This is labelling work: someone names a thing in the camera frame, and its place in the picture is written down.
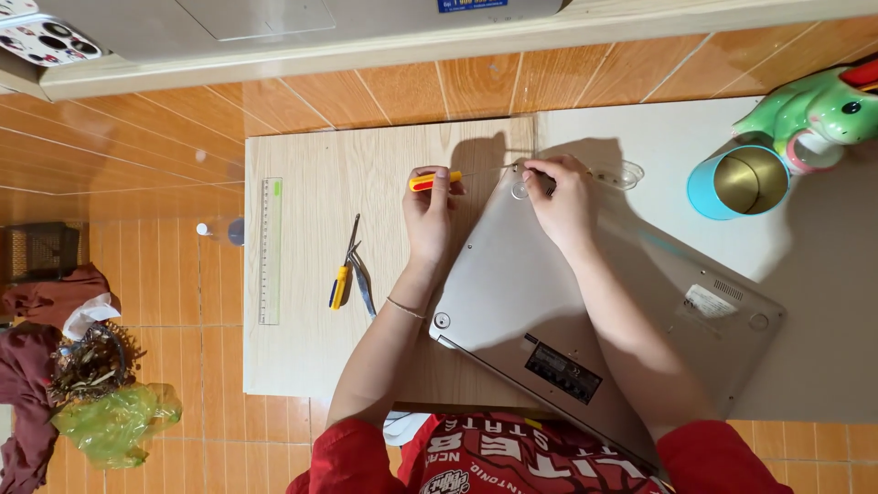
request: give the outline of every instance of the green plastic bag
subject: green plastic bag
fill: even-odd
[[[69,405],[52,417],[52,424],[96,469],[130,469],[149,455],[140,445],[179,422],[182,414],[173,386],[135,383],[95,402]]]

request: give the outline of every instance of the transparent ruler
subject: transparent ruler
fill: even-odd
[[[259,324],[280,324],[282,178],[264,178],[259,225]]]

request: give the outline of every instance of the silver laptop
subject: silver laptop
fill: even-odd
[[[610,375],[573,272],[506,170],[451,268],[430,336],[461,350],[654,475],[646,428]],[[553,183],[541,177],[551,195]],[[753,284],[625,213],[605,194],[604,252],[647,316],[698,375],[722,417],[785,318]]]

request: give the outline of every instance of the red shirt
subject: red shirt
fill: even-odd
[[[680,494],[793,494],[724,422],[669,432],[658,454]],[[507,413],[434,415],[402,447],[397,475],[382,432],[349,418],[314,442],[311,468],[287,494],[666,492],[620,452],[571,425]]]

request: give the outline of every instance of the bracelet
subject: bracelet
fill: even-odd
[[[405,307],[402,307],[401,305],[399,305],[399,304],[396,303],[395,301],[391,300],[390,297],[387,297],[387,301],[390,302],[391,305],[393,305],[393,307],[395,307],[395,308],[397,308],[397,309],[399,309],[399,310],[405,312],[406,314],[410,314],[410,315],[412,315],[412,316],[415,316],[415,317],[417,317],[418,319],[426,319],[426,318],[427,318],[426,316],[419,316],[419,315],[415,314],[413,311],[411,311],[411,310],[409,310],[409,309],[406,309]]]

